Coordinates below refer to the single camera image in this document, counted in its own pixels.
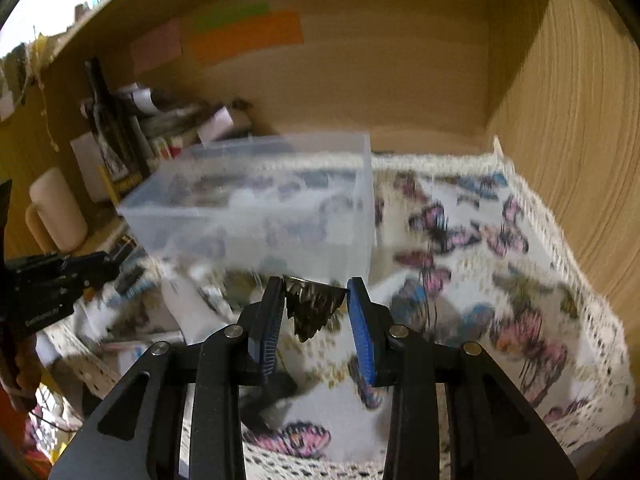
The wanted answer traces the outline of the person's left hand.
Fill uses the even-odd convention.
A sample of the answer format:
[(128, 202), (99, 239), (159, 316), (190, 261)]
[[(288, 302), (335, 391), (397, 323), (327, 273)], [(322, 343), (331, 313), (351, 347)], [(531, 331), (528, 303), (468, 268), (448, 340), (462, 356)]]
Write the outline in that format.
[(28, 413), (36, 406), (36, 391), (41, 382), (36, 347), (35, 335), (1, 344), (1, 385), (19, 413)]

